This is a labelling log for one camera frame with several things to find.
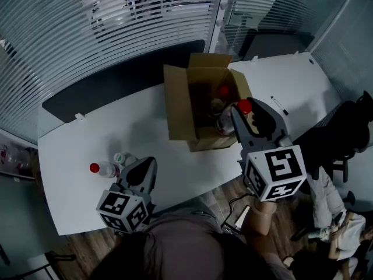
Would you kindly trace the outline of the short dark desk partition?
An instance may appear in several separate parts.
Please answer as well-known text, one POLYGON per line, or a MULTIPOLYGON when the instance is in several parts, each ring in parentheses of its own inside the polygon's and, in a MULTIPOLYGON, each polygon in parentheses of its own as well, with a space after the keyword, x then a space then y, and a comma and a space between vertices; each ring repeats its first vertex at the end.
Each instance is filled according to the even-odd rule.
POLYGON ((309 34, 258 34, 247 48, 243 61, 258 58, 303 53, 312 43, 314 36, 309 34))

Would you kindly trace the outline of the brown cardboard box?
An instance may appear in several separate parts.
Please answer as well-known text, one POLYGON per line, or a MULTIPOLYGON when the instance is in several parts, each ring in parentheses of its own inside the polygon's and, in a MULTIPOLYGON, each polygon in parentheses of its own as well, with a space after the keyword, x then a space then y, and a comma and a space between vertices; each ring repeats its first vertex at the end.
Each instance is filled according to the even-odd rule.
POLYGON ((243 73, 229 69, 232 56, 192 53, 186 68, 164 65, 164 94, 169 138, 185 141, 191 152, 229 148, 234 133, 216 130, 218 117, 211 117, 210 102, 220 86, 229 88, 225 108, 252 96, 243 73))

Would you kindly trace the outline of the white-green capped clear bottle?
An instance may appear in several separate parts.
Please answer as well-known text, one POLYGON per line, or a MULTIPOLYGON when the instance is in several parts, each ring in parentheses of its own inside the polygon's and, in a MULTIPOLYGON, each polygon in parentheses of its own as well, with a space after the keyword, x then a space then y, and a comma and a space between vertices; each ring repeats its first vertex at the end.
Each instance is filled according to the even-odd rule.
POLYGON ((122 167, 127 167, 137 161, 137 158, 131 153, 116 153, 114 155, 114 162, 122 167))

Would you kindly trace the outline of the long dark desk partition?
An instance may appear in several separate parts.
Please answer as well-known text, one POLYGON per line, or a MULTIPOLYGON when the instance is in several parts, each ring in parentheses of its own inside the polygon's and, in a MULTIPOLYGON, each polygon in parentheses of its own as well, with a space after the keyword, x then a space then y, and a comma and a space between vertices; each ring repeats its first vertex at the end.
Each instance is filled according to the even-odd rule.
POLYGON ((70 85, 42 104, 64 123, 77 113, 88 114, 111 102, 164 82, 163 66, 186 68, 192 53, 204 52, 205 41, 195 40, 152 51, 102 69, 70 85))

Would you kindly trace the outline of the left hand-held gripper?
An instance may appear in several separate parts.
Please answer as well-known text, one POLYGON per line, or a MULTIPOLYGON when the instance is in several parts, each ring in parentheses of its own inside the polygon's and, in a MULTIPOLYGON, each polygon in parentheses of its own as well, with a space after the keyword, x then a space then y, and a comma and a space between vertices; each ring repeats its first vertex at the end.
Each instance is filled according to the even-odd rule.
POLYGON ((149 219, 155 208, 151 192, 157 176, 157 161, 144 157, 125 167, 119 179, 104 190, 97 213, 106 227, 120 233, 133 233, 149 219))

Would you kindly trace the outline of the person's right forearm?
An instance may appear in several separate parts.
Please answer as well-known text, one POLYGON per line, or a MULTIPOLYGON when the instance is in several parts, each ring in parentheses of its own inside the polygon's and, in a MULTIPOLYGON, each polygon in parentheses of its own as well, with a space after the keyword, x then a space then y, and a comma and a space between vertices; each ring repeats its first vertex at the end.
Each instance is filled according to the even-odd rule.
POLYGON ((277 254, 273 239, 269 236, 272 216, 277 209, 274 202, 253 201, 241 227, 241 235, 258 254, 277 254))

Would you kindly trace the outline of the white table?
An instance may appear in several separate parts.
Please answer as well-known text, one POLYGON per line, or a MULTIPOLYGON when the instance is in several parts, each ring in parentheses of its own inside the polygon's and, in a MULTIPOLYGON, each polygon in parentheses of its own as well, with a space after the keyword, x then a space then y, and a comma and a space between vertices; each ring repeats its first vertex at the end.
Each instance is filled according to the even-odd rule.
MULTIPOLYGON (((341 101, 336 89, 308 52, 230 65, 245 75, 254 98, 284 118, 292 139, 300 137, 341 101), (288 111, 286 116, 270 98, 288 111)), ((161 211, 197 197, 241 174, 241 146, 191 152, 186 142, 168 137, 163 85, 153 86, 64 124, 38 140, 47 204, 60 235, 102 229, 96 206, 112 180, 93 174, 94 162, 117 152, 158 163, 152 201, 161 211)))

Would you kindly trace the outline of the white power bank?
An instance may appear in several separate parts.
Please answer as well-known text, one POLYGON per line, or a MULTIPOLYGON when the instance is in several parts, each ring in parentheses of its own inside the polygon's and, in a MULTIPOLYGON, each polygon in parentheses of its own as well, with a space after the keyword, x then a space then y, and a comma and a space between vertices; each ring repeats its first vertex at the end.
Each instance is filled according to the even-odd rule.
POLYGON ((238 218, 234 222, 236 228, 241 228, 242 227, 244 219, 245 219, 249 210, 250 210, 250 206, 246 205, 245 208, 243 209, 243 211, 240 213, 240 215, 238 216, 238 218))

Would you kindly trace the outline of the person's grey trousers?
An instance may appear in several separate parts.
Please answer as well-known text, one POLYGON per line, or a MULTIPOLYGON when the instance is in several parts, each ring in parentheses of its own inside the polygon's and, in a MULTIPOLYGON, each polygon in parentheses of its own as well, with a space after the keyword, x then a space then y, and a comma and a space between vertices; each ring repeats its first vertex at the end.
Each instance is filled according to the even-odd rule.
POLYGON ((214 231, 221 233, 221 227, 216 215, 201 200, 190 199, 178 205, 155 213, 150 222, 160 222, 165 219, 191 219, 193 222, 208 224, 214 231))

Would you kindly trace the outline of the whiteboard on black stand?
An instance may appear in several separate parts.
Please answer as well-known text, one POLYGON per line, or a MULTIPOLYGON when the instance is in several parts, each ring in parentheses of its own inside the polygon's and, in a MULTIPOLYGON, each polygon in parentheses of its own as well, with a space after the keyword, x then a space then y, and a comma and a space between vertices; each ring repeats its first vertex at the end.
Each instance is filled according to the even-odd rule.
POLYGON ((47 252, 26 260, 11 261, 0 244, 0 280, 63 280, 57 263, 75 260, 74 254, 47 252))

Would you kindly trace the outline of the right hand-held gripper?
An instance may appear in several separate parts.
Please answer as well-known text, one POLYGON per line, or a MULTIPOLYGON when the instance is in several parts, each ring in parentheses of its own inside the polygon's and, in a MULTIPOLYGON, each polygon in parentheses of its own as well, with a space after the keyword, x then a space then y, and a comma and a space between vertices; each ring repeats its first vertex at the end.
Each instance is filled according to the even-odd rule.
POLYGON ((262 202, 289 197, 307 178, 301 148, 293 145, 283 117, 275 109, 252 97, 247 100, 258 136, 238 106, 231 108, 237 141, 242 146, 240 166, 244 181, 262 202))

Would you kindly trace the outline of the person's mauve shirt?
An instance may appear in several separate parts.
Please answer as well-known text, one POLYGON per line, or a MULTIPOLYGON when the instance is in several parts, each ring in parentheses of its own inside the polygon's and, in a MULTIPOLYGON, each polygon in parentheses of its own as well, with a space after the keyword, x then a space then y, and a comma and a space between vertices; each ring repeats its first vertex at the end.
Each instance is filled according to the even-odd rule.
POLYGON ((167 213, 146 229, 145 262, 155 280, 223 280, 223 248, 216 218, 187 209, 167 213))

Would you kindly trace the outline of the white horizontal blinds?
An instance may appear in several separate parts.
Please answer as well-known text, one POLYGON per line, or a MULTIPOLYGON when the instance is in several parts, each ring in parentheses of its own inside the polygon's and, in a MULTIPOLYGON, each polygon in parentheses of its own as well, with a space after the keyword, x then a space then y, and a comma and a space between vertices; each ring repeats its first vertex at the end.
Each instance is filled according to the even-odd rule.
POLYGON ((346 0, 227 0, 214 51, 243 61, 258 34, 309 34, 308 50, 346 0))
POLYGON ((36 142, 43 102, 121 61, 208 43, 218 6, 219 0, 0 0, 0 130, 36 142))

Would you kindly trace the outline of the red-capped clear bottle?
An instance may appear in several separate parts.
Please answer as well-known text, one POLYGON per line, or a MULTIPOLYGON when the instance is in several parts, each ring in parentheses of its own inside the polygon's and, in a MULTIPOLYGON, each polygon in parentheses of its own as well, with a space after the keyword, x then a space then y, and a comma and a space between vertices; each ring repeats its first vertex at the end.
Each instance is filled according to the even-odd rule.
POLYGON ((248 114, 252 111, 251 103, 247 99, 229 104, 216 120, 215 127, 217 132, 221 135, 230 135, 234 132, 233 121, 231 119, 231 109, 233 106, 237 106, 245 118, 247 118, 248 114))
POLYGON ((92 173, 105 178, 117 178, 120 174, 120 168, 111 162, 91 163, 89 169, 92 173))
POLYGON ((218 88, 216 96, 210 102, 210 116, 218 117, 224 110, 227 98, 229 96, 229 88, 226 85, 222 85, 218 88))

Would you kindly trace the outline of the black marker pen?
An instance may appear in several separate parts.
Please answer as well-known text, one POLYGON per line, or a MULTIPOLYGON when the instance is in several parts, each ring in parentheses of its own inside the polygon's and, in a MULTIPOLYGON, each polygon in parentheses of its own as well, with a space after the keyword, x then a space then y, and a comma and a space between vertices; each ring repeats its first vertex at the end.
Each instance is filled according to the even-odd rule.
POLYGON ((286 115, 288 116, 288 111, 280 104, 280 102, 274 97, 274 96, 271 96, 270 97, 273 102, 278 106, 278 108, 286 115))

